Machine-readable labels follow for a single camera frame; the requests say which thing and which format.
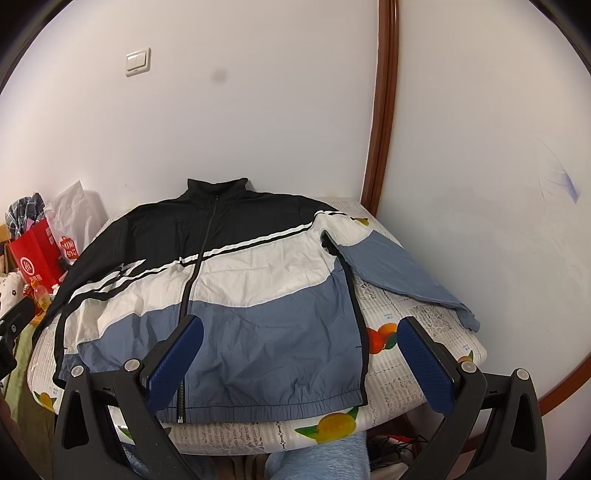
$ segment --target mattress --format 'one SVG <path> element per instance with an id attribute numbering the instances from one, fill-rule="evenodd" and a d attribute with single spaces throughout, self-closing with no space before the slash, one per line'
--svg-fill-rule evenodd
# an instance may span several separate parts
<path id="1" fill-rule="evenodd" d="M 320 199 L 374 230 L 398 241 L 365 210 L 351 199 Z M 368 404 L 334 412 L 330 433 L 323 431 L 328 415 L 302 420 L 266 423 L 163 424 L 170 439 L 181 453 L 195 455 L 252 455 L 303 448 L 330 441 L 333 437 L 368 430 L 398 417 L 425 402 L 412 372 L 396 345 L 396 324 L 414 316 L 436 341 L 444 344 L 457 359 L 470 356 L 476 365 L 486 359 L 486 351 L 475 334 L 459 322 L 454 310 L 399 296 L 370 285 L 355 277 L 359 306 L 370 329 L 371 351 L 365 388 Z M 55 413 L 59 412 L 63 390 L 51 378 L 57 318 L 41 334 L 31 357 L 27 381 L 35 400 Z M 122 442 L 133 443 L 121 411 L 110 407 L 111 417 Z"/>

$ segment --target bag logo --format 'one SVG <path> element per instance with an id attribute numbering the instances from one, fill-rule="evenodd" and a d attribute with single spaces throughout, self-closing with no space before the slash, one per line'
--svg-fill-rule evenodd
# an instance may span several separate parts
<path id="1" fill-rule="evenodd" d="M 78 258 L 78 250 L 76 250 L 76 244 L 74 243 L 74 240 L 72 240 L 69 236 L 61 237 L 60 245 L 66 251 L 66 257 L 68 257 L 68 260 L 75 260 L 76 258 Z"/>
<path id="2" fill-rule="evenodd" d="M 35 266 L 27 257 L 21 258 L 21 267 L 29 277 L 32 277 L 35 274 Z"/>

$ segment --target light switch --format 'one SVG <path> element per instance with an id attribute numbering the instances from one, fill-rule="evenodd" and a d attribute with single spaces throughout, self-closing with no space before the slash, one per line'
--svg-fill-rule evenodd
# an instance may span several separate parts
<path id="1" fill-rule="evenodd" d="M 138 53 L 135 56 L 135 68 L 139 69 L 146 65 L 146 52 Z"/>
<path id="2" fill-rule="evenodd" d="M 146 48 L 126 55 L 125 75 L 131 77 L 150 69 L 151 50 Z"/>
<path id="3" fill-rule="evenodd" d="M 128 72 L 131 72 L 131 70 L 133 70 L 135 68 L 135 65 L 137 64 L 137 60 L 138 60 L 137 55 L 132 55 L 131 57 L 127 57 L 127 62 L 125 63 L 125 68 L 127 69 Z"/>

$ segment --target bolt head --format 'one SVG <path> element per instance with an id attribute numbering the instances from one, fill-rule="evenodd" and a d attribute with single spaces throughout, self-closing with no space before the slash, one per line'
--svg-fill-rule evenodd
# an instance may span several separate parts
<path id="1" fill-rule="evenodd" d="M 131 360 L 127 360 L 124 365 L 124 368 L 128 372 L 133 372 L 133 371 L 137 370 L 138 367 L 139 367 L 139 360 L 136 360 L 135 358 L 132 358 Z"/>
<path id="2" fill-rule="evenodd" d="M 72 369 L 72 376 L 73 377 L 79 377 L 82 375 L 82 372 L 84 371 L 84 367 L 82 365 L 76 365 L 73 369 Z"/>
<path id="3" fill-rule="evenodd" d="M 473 362 L 462 362 L 462 370 L 467 374 L 472 374 L 476 371 L 476 365 Z"/>
<path id="4" fill-rule="evenodd" d="M 519 370 L 517 370 L 517 376 L 522 379 L 522 380 L 529 380 L 530 379 L 530 374 L 528 373 L 527 370 L 520 368 Z"/>

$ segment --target windbreaker jacket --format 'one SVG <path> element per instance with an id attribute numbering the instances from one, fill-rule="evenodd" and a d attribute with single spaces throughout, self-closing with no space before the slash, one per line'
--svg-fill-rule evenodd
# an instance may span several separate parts
<path id="1" fill-rule="evenodd" d="M 325 203 L 246 182 L 189 180 L 178 199 L 137 207 L 88 246 L 45 320 L 61 312 L 57 385 L 75 365 L 103 372 L 143 358 L 194 314 L 203 346 L 160 420 L 292 420 L 366 404 L 353 273 L 478 329 L 396 243 Z"/>

